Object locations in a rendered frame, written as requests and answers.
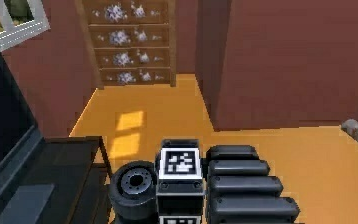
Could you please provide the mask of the dark television stand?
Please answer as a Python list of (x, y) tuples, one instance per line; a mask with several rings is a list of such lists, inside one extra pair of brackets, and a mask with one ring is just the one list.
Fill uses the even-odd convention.
[(30, 141), (0, 169), (0, 224), (108, 224), (100, 137)]

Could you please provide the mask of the wooden shelf unit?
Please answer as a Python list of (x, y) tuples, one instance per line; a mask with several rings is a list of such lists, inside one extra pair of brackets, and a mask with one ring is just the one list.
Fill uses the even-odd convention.
[(176, 0), (75, 0), (97, 87), (176, 85)]

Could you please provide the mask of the black television set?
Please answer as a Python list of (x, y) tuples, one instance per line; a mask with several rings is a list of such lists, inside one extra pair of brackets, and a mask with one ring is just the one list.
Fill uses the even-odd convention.
[(42, 142), (36, 121), (0, 51), (0, 224), (37, 224), (49, 185), (23, 180)]

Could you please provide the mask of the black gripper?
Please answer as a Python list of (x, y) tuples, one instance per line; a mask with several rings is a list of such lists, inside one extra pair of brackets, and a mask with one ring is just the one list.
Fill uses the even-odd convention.
[(133, 161), (120, 167), (109, 186), (116, 218), (123, 224), (156, 224), (156, 184), (152, 162)]

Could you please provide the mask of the white framed window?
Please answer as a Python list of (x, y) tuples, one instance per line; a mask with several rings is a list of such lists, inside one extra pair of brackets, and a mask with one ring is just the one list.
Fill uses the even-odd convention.
[(0, 50), (50, 29), (43, 0), (0, 0)]

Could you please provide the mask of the grey brown lump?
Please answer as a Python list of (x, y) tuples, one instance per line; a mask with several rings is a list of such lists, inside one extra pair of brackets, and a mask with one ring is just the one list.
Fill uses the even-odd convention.
[(358, 121), (348, 119), (341, 124), (341, 129), (358, 142)]

